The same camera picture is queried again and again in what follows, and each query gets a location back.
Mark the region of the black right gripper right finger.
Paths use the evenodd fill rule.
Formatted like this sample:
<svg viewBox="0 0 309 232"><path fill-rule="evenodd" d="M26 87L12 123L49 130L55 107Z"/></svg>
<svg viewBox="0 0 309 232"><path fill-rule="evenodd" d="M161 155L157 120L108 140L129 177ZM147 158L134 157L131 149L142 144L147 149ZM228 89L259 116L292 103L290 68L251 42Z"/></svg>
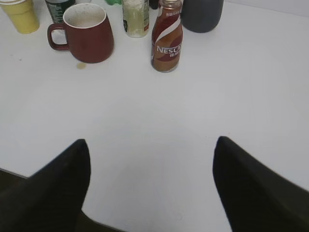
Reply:
<svg viewBox="0 0 309 232"><path fill-rule="evenodd" d="M232 231L309 230L309 192L272 171L226 136L217 140L212 174Z"/></svg>

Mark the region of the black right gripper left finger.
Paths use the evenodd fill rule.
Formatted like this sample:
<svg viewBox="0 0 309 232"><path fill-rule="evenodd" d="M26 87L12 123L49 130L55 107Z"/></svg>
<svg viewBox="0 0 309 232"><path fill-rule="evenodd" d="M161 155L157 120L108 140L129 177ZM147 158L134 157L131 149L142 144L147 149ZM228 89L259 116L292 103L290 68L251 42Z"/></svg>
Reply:
<svg viewBox="0 0 309 232"><path fill-rule="evenodd" d="M24 181L0 194L2 232L73 232L89 187L91 164L78 139Z"/></svg>

